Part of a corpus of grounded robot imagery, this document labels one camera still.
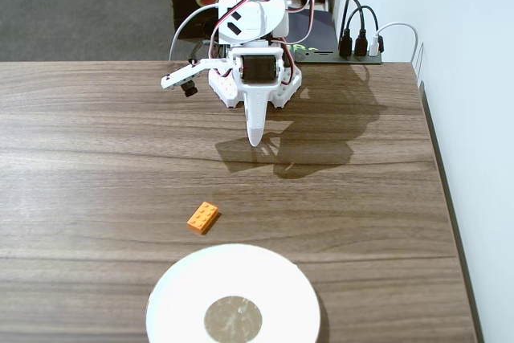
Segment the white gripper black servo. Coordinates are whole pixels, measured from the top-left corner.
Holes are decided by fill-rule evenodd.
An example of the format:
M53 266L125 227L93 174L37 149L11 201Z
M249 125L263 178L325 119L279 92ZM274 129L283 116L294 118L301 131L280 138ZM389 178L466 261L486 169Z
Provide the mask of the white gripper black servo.
M232 62L230 79L242 86L247 137L256 147L263 136L270 95L284 79L284 49L280 43L257 40L230 46L226 58Z

